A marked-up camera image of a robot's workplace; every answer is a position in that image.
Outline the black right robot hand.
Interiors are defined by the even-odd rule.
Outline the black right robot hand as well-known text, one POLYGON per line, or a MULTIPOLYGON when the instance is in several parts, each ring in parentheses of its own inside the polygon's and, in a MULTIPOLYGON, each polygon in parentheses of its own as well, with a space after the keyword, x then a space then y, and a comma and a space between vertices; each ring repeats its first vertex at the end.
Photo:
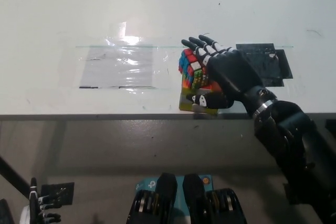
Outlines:
POLYGON ((238 101, 253 116, 277 101, 239 50, 224 48, 204 35, 183 39, 181 43, 193 51, 210 81, 220 87, 219 91, 206 94, 188 94, 186 98, 194 104, 207 109, 228 109, 238 101))

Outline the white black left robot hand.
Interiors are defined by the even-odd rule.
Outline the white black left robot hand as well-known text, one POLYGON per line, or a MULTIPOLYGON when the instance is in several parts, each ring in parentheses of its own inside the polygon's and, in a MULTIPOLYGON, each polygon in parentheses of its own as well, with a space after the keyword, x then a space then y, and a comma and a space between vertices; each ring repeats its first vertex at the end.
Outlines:
POLYGON ((61 215, 57 213, 46 213, 48 209, 61 208, 60 194, 52 193, 40 196, 37 191, 37 180, 33 177, 30 181, 29 204, 22 209, 20 224, 39 224, 39 223, 60 223, 61 215))

